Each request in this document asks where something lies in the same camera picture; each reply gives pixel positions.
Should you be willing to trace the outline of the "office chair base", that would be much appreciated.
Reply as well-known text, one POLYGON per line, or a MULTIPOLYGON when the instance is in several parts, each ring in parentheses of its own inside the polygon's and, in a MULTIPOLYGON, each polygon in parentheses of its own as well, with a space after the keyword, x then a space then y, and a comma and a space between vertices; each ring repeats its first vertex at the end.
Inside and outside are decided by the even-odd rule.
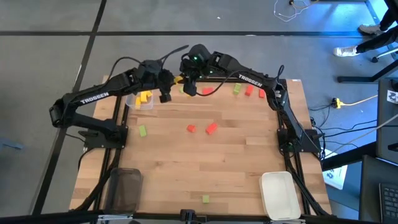
POLYGON ((384 57, 386 55, 391 55, 392 58, 395 60, 397 55, 398 55, 398 47, 391 48, 391 49, 389 49, 386 52, 383 52, 381 54, 376 55, 375 57, 373 57, 371 59, 371 62, 372 63, 377 63, 381 57, 384 57))

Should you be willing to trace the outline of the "person's leg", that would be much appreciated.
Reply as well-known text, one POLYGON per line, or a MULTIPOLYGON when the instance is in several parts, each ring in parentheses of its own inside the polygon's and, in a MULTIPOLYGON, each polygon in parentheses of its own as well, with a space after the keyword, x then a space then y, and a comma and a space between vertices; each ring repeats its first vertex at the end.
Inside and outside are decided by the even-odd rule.
POLYGON ((379 23, 379 28, 381 31, 387 31, 394 22, 394 13, 388 9, 379 23))
POLYGON ((398 41, 398 26, 389 29, 375 38, 365 41, 356 47, 356 53, 361 54, 369 50, 376 50, 398 41))

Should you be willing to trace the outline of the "black crossbar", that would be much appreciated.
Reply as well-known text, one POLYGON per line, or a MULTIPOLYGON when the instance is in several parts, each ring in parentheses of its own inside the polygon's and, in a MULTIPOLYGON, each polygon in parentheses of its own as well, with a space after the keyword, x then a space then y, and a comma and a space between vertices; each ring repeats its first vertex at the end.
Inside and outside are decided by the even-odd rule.
POLYGON ((350 220, 335 216, 301 215, 300 218, 273 220, 267 216, 241 215, 196 215, 193 210, 182 210, 179 214, 135 213, 132 215, 105 214, 102 210, 72 211, 16 217, 0 217, 0 224, 81 224, 110 220, 176 220, 184 224, 206 222, 261 222, 264 224, 381 224, 377 222, 350 220))

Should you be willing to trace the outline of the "clear plastic bin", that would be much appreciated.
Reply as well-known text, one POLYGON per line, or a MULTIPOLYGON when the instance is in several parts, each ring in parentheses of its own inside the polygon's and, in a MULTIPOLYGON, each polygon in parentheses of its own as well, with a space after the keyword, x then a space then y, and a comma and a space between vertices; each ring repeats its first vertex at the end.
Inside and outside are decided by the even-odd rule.
MULTIPOLYGON (((126 97, 126 105, 128 107, 130 107, 131 109, 137 110, 135 109, 135 100, 136 97, 140 98, 140 94, 141 92, 135 94, 130 94, 126 97)), ((147 103, 141 103, 141 108, 139 110, 151 110, 153 108, 154 105, 154 96, 152 94, 151 97, 147 97, 147 103)))

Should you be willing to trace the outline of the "black keyboard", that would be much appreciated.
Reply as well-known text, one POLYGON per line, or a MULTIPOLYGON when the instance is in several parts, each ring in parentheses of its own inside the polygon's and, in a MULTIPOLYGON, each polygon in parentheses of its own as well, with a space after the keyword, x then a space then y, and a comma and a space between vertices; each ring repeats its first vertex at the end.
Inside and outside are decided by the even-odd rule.
POLYGON ((398 224, 398 185, 379 184, 381 222, 398 224))

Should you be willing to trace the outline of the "dark low desk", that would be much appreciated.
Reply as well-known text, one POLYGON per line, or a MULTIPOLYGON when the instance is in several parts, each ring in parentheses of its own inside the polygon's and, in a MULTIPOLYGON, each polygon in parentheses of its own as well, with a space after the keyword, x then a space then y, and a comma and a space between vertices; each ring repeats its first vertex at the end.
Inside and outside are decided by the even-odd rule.
POLYGON ((359 200, 359 219, 361 221, 382 223, 379 184, 398 186, 398 166, 364 156, 359 200))

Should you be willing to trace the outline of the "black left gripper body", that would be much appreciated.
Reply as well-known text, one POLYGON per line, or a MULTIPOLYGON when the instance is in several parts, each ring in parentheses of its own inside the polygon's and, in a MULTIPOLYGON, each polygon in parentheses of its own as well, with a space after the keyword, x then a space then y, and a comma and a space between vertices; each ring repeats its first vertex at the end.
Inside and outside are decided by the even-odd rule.
POLYGON ((135 71, 135 82, 139 91, 155 90, 170 91, 174 85, 172 72, 162 67, 160 60, 145 60, 135 71))

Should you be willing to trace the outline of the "white printed tag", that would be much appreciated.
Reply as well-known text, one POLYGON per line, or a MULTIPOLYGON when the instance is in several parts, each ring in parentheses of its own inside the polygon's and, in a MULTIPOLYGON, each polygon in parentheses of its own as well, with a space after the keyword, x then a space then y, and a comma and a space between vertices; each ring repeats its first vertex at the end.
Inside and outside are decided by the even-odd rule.
POLYGON ((398 105, 398 92, 387 90, 386 100, 390 103, 398 105))

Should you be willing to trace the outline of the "dark smoky plastic bin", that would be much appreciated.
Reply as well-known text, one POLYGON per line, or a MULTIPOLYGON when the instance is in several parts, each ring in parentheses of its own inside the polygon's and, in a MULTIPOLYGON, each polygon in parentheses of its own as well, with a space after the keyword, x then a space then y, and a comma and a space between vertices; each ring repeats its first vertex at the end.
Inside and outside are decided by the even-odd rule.
POLYGON ((139 169, 111 171, 104 210, 110 214, 131 215, 139 208, 143 176, 139 169))

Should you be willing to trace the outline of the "person's shoe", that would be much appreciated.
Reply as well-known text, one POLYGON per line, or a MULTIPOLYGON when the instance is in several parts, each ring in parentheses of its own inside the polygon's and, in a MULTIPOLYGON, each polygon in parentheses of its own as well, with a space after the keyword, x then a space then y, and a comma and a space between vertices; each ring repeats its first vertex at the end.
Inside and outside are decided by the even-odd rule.
POLYGON ((376 25, 361 24, 358 27, 358 30, 364 34, 369 34, 369 35, 379 35, 384 33, 384 31, 381 30, 381 26, 379 24, 376 25))
POLYGON ((354 57, 359 55, 359 53, 357 53, 356 46, 336 47, 333 49, 333 55, 337 57, 354 57))

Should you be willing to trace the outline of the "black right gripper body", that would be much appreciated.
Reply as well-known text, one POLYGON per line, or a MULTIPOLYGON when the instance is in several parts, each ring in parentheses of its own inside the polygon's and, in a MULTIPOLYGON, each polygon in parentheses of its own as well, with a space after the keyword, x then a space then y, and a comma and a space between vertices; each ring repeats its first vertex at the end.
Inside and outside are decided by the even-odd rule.
POLYGON ((194 45, 181 56, 180 76, 183 80, 198 80, 214 76, 217 53, 210 53, 203 44, 194 45))

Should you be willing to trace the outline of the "white printed paper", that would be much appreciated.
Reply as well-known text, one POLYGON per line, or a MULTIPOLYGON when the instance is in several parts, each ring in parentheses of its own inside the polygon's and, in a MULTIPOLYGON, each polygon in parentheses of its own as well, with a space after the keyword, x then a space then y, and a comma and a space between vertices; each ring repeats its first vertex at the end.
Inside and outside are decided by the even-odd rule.
POLYGON ((342 190, 345 182, 346 171, 348 166, 323 171, 323 179, 327 185, 330 185, 338 190, 342 190))

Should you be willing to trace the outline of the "black desk foot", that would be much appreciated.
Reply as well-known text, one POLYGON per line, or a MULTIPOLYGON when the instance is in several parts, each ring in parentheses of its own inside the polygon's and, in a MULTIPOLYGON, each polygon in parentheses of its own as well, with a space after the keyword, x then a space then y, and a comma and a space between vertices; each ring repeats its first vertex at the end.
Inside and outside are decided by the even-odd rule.
POLYGON ((398 70, 398 60, 395 60, 385 68, 383 68, 380 72, 377 72, 375 75, 371 77, 344 77, 338 76, 338 83, 374 83, 381 78, 387 78, 389 75, 393 74, 398 70))

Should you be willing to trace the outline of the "white plastic bin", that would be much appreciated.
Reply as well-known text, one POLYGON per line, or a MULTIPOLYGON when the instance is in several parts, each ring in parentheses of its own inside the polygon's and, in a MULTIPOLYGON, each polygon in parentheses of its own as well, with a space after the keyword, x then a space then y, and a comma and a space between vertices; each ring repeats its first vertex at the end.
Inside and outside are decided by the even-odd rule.
POLYGON ((297 220, 302 212, 291 173, 266 172, 259 178, 264 211, 273 221, 297 220))

